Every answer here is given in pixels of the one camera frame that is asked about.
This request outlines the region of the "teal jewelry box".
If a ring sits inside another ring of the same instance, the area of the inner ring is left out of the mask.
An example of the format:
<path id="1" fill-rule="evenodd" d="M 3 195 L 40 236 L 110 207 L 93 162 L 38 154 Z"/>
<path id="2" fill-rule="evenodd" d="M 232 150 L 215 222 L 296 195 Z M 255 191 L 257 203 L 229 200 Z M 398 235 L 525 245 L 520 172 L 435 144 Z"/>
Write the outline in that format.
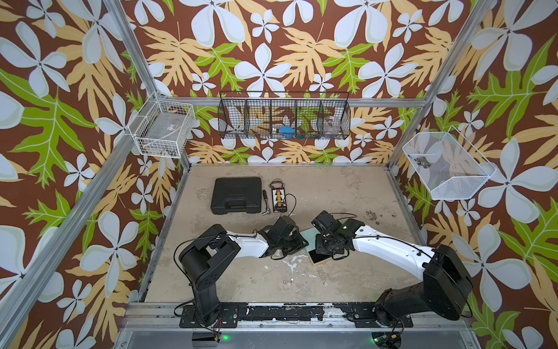
<path id="1" fill-rule="evenodd" d="M 328 255 L 318 254 L 316 252 L 316 236 L 319 234 L 320 233 L 316 228 L 310 228 L 301 232 L 301 236 L 308 242 L 305 250 L 310 256 L 310 261 L 314 265 L 324 263 L 331 258 Z"/>

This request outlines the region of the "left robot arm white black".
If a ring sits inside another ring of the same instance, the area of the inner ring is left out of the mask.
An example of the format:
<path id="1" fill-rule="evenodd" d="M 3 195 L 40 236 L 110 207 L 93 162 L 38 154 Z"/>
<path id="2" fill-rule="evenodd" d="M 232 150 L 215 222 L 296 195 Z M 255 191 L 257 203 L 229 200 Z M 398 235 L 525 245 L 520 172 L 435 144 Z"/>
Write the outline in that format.
<path id="1" fill-rule="evenodd" d="M 193 291 L 194 320 L 202 327 L 218 322 L 221 302 L 216 283 L 238 258 L 280 260 L 309 245 L 297 224 L 288 216 L 249 235 L 234 234 L 220 224 L 212 225 L 183 250 L 176 249 L 174 261 Z"/>

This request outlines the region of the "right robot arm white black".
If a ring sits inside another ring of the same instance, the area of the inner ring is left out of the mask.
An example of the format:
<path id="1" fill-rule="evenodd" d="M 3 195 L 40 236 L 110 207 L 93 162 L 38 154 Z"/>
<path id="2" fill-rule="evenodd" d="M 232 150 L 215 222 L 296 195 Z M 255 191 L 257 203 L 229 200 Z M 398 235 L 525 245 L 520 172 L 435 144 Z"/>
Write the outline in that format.
<path id="1" fill-rule="evenodd" d="M 318 254 L 332 260 L 342 260 L 351 252 L 370 254 L 418 279 L 417 284 L 383 291 L 371 310 L 374 321 L 392 327 L 408 315 L 424 312 L 451 321 L 462 317 L 473 283 L 454 249 L 411 244 L 354 218 L 341 222 L 327 211 L 316 216 L 312 225 L 318 230 Z"/>

